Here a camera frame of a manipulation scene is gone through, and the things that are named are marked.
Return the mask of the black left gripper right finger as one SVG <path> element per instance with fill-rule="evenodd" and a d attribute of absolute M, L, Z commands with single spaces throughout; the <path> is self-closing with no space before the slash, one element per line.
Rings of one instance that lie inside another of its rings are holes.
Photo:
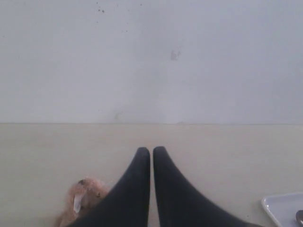
<path fill-rule="evenodd" d="M 201 194 L 163 146 L 153 149 L 155 194 L 162 227 L 253 227 Z"/>

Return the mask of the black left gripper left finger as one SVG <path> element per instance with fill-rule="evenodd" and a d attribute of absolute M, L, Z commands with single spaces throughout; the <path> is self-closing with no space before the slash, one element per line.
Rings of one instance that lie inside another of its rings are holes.
<path fill-rule="evenodd" d="M 150 203 L 150 152 L 140 147 L 107 196 L 71 227 L 147 227 Z"/>

